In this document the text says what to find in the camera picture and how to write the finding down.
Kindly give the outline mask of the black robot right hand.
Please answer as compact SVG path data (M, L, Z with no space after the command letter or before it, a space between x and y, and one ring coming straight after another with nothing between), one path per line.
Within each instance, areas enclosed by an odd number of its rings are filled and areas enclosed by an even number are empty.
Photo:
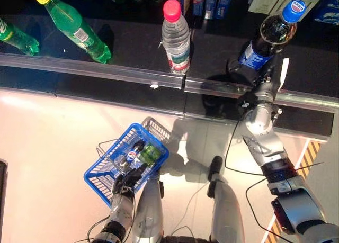
M231 81L251 88L255 94L266 94L274 101L287 76L289 58L274 56L259 70L253 70L231 58L226 64L226 73Z

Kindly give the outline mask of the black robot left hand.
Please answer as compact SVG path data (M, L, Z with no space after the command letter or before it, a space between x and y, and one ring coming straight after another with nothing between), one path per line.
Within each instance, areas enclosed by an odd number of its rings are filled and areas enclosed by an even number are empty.
M130 170L127 174L120 174L112 186L112 194L121 194L133 202L135 194L134 189L137 182L142 178L147 164L142 164L139 168Z

